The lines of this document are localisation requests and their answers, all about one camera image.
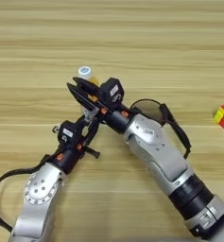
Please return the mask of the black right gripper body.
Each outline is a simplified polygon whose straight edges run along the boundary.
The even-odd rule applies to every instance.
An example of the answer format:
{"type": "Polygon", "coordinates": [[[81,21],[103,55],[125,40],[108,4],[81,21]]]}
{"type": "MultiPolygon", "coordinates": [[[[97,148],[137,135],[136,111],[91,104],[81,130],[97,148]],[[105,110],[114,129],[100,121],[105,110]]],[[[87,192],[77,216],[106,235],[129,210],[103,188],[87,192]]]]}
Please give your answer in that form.
{"type": "Polygon", "coordinates": [[[124,134],[132,118],[138,113],[122,104],[121,101],[111,103],[104,101],[93,102],[98,108],[93,125],[98,128],[100,124],[107,125],[119,134],[124,134]]]}

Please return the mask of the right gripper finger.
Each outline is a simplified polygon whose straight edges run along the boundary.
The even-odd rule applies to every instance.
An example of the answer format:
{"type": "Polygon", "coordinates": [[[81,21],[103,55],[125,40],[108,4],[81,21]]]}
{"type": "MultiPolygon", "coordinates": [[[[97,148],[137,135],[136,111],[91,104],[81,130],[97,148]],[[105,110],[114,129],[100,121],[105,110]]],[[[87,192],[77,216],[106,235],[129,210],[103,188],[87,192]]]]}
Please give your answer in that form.
{"type": "Polygon", "coordinates": [[[80,102],[96,102],[98,100],[99,86],[79,77],[74,77],[76,85],[72,88],[72,95],[80,102]]]}
{"type": "Polygon", "coordinates": [[[88,81],[82,81],[77,85],[71,83],[67,84],[67,87],[75,100],[84,108],[93,110],[95,103],[89,98],[89,95],[95,95],[98,91],[98,87],[88,81]]]}

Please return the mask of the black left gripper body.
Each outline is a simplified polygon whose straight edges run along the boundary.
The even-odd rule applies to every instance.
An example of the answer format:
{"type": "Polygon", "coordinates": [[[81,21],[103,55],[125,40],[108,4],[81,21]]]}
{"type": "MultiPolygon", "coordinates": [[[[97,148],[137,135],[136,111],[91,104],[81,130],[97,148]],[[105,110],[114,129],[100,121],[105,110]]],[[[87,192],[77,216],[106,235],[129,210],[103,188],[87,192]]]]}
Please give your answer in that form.
{"type": "Polygon", "coordinates": [[[100,156],[100,153],[90,148],[89,145],[83,145],[84,136],[88,132],[85,122],[87,121],[81,116],[75,123],[66,120],[60,125],[58,133],[60,144],[50,163],[65,174],[69,174],[86,153],[93,155],[96,159],[100,156]]]}

